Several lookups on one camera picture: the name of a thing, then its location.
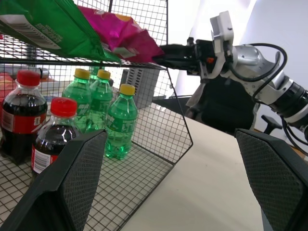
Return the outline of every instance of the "robotic arm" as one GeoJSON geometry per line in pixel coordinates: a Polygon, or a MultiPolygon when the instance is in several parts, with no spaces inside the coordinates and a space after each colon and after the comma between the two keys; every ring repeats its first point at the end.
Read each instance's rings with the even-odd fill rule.
{"type": "Polygon", "coordinates": [[[199,75],[201,81],[221,75],[240,82],[256,102],[268,105],[282,117],[287,136],[290,125],[304,132],[308,140],[308,92],[284,74],[286,52],[264,43],[233,46],[229,12],[222,12],[210,21],[213,41],[194,43],[189,38],[187,46],[166,45],[162,47],[165,55],[154,60],[166,67],[186,70],[188,75],[199,75]],[[266,60],[258,46],[277,49],[276,62],[266,60]],[[283,62],[279,66],[281,53],[283,62]]]}

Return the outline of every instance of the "chip bag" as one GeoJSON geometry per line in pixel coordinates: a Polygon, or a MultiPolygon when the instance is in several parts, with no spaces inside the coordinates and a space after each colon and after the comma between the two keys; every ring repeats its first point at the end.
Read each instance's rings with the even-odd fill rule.
{"type": "Polygon", "coordinates": [[[0,0],[0,32],[62,57],[120,61],[72,0],[0,0]]]}
{"type": "Polygon", "coordinates": [[[147,30],[131,18],[119,14],[78,6],[104,47],[132,62],[153,62],[152,57],[164,52],[158,47],[147,30]]]}

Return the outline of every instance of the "table surface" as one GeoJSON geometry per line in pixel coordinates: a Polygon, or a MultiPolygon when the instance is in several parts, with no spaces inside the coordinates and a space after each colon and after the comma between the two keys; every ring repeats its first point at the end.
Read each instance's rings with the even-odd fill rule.
{"type": "Polygon", "coordinates": [[[233,136],[187,119],[194,142],[123,231],[262,231],[233,136]]]}

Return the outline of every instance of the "mesh gripper pad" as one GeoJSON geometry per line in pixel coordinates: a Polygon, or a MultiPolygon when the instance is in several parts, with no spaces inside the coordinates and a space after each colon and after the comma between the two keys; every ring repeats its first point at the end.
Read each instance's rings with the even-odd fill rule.
{"type": "Polygon", "coordinates": [[[296,211],[304,185],[265,141],[236,132],[247,177],[270,225],[285,231],[296,211]]]}
{"type": "Polygon", "coordinates": [[[61,185],[76,231],[83,231],[94,199],[103,162],[106,133],[89,140],[61,185]]]}

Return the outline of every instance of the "metal wire rack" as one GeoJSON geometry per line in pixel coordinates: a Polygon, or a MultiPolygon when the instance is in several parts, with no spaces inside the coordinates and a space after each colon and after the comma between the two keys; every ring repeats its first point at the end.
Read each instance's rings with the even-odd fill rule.
{"type": "MultiPolygon", "coordinates": [[[[75,4],[131,16],[147,28],[158,45],[167,43],[166,0],[74,0],[75,4]]],[[[135,85],[139,110],[127,158],[105,158],[97,192],[85,231],[117,231],[172,170],[192,146],[185,118],[155,103],[154,100],[177,96],[168,70],[155,64],[123,61],[98,62],[82,58],[63,58],[29,46],[10,36],[0,40],[0,99],[14,89],[19,69],[47,70],[39,87],[50,103],[74,79],[76,68],[94,70],[104,67],[114,80],[114,98],[123,81],[135,85]]],[[[29,163],[20,166],[0,156],[0,225],[9,216],[30,182],[29,163]]]]}

